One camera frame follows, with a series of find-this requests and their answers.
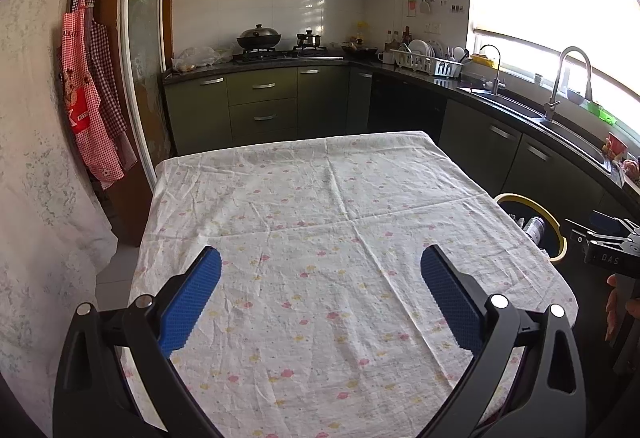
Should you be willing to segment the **steel double sink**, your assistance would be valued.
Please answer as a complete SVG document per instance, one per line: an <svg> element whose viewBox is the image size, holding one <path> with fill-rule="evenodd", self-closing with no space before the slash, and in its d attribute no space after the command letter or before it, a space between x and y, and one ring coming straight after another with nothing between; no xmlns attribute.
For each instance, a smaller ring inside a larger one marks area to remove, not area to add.
<svg viewBox="0 0 640 438"><path fill-rule="evenodd" d="M555 121L549 121L542 113L522 105L506 96L495 95L490 91L472 87L459 87L459 91L470 93L476 97L488 100L488 102L492 102L495 105L510 110L512 113L515 113L520 117L525 117L525 119L537 123L541 128L545 129L547 132L553 133L556 137L560 137L565 141L565 143L568 143L570 146L575 148L588 160L597 164L606 174L608 174L608 177L610 177L618 187L622 185L620 172L616 171L614 164L609 158L605 157L602 150L598 149L590 143L590 141L574 133L564 125Z"/></svg>

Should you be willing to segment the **black wok with lid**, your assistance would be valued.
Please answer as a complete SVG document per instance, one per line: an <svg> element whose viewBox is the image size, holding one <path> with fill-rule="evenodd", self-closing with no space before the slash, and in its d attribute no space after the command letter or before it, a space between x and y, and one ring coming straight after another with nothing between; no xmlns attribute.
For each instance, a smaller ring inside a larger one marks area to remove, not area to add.
<svg viewBox="0 0 640 438"><path fill-rule="evenodd" d="M281 41L281 34L273 28L256 24L253 29L242 32L237 38L239 47L243 50L271 50Z"/></svg>

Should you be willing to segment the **green kitchen cabinets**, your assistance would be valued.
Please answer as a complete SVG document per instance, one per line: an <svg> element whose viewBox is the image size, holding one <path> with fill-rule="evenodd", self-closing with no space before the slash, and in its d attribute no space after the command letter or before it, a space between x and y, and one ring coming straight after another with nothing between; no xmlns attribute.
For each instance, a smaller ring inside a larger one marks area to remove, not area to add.
<svg viewBox="0 0 640 438"><path fill-rule="evenodd" d="M359 62L229 64L162 79L178 154L337 135L420 131L491 195L518 193L556 219L637 219L623 183L537 123L463 83Z"/></svg>

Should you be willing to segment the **red bowl on counter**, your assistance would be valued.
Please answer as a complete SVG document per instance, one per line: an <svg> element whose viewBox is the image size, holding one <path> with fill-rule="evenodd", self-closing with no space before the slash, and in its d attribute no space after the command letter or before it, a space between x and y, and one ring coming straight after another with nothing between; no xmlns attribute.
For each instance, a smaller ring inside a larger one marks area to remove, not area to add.
<svg viewBox="0 0 640 438"><path fill-rule="evenodd" d="M627 158L627 151L628 148L623 140L620 140L613 133L608 133L602 146L602 152L608 160L622 163Z"/></svg>

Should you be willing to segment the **tall steel sink faucet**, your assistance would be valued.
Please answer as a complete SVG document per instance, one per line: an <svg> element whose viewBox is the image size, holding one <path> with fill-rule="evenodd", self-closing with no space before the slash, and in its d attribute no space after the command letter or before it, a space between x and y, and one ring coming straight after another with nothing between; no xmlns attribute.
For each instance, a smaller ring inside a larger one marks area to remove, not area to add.
<svg viewBox="0 0 640 438"><path fill-rule="evenodd" d="M584 67L586 70L586 85L585 85L585 93L582 94L587 102L591 102L592 100L592 65L591 61L586 54L585 50L582 50L580 47L575 45L570 45L569 47L564 48L562 53L559 56L559 67L558 72L555 76L555 81L553 83L552 92L549 99L544 103L544 118L547 121L552 121L554 117L554 113L556 108L558 108L559 101L559 92L561 91L561 86L564 85L566 91L570 91L570 87L568 83L570 83L570 73L564 70L565 61L570 56L570 54L578 54L582 56L584 59Z"/></svg>

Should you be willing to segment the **small steel faucet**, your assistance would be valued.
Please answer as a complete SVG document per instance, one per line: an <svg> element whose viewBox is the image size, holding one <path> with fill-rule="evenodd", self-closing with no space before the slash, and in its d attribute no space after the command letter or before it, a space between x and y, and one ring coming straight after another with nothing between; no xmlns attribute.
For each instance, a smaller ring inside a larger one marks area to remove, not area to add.
<svg viewBox="0 0 640 438"><path fill-rule="evenodd" d="M486 43L480 47L480 50L491 48L495 50L497 58L491 60L491 69L495 71L494 78L491 81L491 94L497 95L500 88L500 71L501 71L501 52L495 44Z"/></svg>

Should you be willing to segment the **clear plastic bottle white label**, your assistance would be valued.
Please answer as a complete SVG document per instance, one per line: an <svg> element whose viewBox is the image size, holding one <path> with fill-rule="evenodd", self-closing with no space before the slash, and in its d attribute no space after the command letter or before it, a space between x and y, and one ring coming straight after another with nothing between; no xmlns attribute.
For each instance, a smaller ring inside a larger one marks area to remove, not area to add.
<svg viewBox="0 0 640 438"><path fill-rule="evenodd" d="M522 229L534 244L539 245L546 232L546 221L540 216L534 216L524 223Z"/></svg>

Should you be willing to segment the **yellow rimmed blue trash bin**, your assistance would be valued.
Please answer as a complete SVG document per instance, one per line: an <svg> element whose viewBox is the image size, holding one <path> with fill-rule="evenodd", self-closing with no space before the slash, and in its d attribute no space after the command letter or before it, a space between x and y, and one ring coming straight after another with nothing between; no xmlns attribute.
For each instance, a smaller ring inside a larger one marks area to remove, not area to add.
<svg viewBox="0 0 640 438"><path fill-rule="evenodd" d="M532 242L546 253L552 265L558 265L567 252L567 239L560 223L542 205L516 193L500 193L495 201Z"/></svg>

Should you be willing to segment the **green item on windowsill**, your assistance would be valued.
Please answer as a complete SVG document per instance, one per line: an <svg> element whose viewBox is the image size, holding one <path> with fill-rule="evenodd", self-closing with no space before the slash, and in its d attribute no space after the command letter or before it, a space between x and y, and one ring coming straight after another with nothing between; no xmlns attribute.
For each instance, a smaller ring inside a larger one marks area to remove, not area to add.
<svg viewBox="0 0 640 438"><path fill-rule="evenodd" d="M617 123L616 117L614 117L613 114L609 113L608 110L597 104L597 102L590 102L589 100L587 100L586 108L592 115L594 115L600 121L606 123L607 125L614 126Z"/></svg>

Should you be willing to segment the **plastic bag on counter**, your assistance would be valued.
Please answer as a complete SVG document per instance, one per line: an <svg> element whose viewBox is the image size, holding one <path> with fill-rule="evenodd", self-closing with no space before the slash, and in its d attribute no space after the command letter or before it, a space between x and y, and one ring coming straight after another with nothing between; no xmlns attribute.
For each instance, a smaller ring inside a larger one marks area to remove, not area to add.
<svg viewBox="0 0 640 438"><path fill-rule="evenodd" d="M188 47L171 59L171 67L177 72L187 73L198 68L225 64L230 62L232 57L231 48Z"/></svg>

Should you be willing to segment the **white dish rack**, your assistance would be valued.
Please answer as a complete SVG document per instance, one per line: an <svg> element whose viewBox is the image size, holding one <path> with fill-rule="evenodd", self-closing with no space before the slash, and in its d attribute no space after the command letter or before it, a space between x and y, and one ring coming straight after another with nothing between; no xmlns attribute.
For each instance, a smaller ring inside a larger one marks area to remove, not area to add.
<svg viewBox="0 0 640 438"><path fill-rule="evenodd" d="M450 48L439 42L429 43L422 40L401 44L393 42L387 46L387 51L398 68L444 79L457 79L463 66L471 60L466 48Z"/></svg>

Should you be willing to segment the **red checked apron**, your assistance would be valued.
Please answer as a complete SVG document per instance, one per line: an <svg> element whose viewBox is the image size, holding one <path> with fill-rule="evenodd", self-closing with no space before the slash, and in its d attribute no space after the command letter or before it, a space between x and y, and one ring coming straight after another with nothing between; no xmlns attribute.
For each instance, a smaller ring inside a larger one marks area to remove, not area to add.
<svg viewBox="0 0 640 438"><path fill-rule="evenodd" d="M70 0L60 47L64 108L82 162L102 188L123 179L138 159L120 106L108 29L94 19L96 0Z"/></svg>

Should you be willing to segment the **wooden frame glass door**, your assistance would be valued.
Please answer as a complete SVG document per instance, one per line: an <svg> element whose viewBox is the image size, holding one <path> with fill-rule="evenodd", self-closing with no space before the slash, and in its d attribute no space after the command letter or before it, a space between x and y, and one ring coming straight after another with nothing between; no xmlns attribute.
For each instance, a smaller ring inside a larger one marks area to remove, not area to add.
<svg viewBox="0 0 640 438"><path fill-rule="evenodd" d="M162 73L166 69L163 0L96 0L110 37L116 91L138 162L106 191L118 239L137 247L155 187L155 165L170 157Z"/></svg>

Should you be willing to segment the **gas stove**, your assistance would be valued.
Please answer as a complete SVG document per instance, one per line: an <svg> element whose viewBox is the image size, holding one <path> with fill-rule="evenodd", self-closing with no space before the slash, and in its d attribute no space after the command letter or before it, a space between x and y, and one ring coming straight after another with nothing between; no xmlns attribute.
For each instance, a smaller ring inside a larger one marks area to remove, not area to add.
<svg viewBox="0 0 640 438"><path fill-rule="evenodd" d="M232 61L235 64L261 64L262 62L283 61L292 59L308 59L329 57L326 47L300 47L294 46L290 50L276 50L275 48L259 48L259 50L243 50L241 54L234 55Z"/></svg>

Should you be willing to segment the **small dark pot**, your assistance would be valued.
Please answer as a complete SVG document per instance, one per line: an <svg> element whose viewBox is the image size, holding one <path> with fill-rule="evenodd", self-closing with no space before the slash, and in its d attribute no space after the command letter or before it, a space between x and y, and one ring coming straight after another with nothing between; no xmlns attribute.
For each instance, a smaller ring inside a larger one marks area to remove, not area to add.
<svg viewBox="0 0 640 438"><path fill-rule="evenodd" d="M312 29L297 33L296 39L296 47L300 50L320 50L321 48L321 35L314 34Z"/></svg>

